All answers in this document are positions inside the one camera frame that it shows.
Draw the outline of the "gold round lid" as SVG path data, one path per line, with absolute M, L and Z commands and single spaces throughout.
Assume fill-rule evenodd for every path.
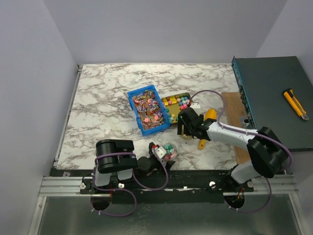
M 187 134 L 182 134 L 181 136 L 182 136 L 184 139 L 186 139 L 186 140 L 192 139 L 192 136 L 187 135 Z

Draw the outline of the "yellow plastic scoop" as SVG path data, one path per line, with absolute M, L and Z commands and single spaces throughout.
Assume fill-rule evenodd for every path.
M 214 109 L 209 109 L 204 117 L 204 126 L 209 127 L 209 125 L 217 120 L 217 113 Z M 200 140 L 199 149 L 204 149 L 206 141 L 210 141 L 207 132 L 203 134 L 204 139 Z

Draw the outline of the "clear plastic round container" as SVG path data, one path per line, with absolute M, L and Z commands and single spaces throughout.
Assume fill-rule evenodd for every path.
M 174 161 L 175 158 L 179 155 L 178 150 L 173 143 L 166 143 L 162 147 L 166 151 L 166 154 L 164 157 L 164 160 L 166 161 Z

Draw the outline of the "metal tin of star candies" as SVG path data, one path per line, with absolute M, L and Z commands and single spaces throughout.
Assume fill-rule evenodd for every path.
M 189 93 L 180 93 L 162 97 L 161 101 L 165 106 L 172 127 L 177 125 L 179 113 L 191 105 L 192 98 Z

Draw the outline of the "blue plastic candy bin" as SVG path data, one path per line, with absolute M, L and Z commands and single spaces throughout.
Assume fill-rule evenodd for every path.
M 167 111 L 154 85 L 127 92 L 142 136 L 149 136 L 170 128 Z

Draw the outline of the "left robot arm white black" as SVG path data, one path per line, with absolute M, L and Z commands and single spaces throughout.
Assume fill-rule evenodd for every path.
M 149 156 L 136 158 L 131 140 L 102 140 L 96 144 L 94 179 L 91 187 L 97 193 L 104 193 L 115 173 L 117 179 L 126 181 L 135 177 L 151 175 L 154 171 L 169 172 L 178 156 L 172 144 L 149 143 Z

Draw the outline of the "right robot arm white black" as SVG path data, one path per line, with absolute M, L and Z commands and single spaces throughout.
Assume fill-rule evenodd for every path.
M 250 160 L 238 164 L 225 179 L 225 187 L 235 192 L 246 181 L 263 176 L 273 178 L 291 155 L 267 127 L 250 130 L 223 124 L 215 119 L 204 119 L 194 109 L 186 108 L 178 114 L 177 134 L 186 134 L 206 141 L 225 142 L 249 153 Z

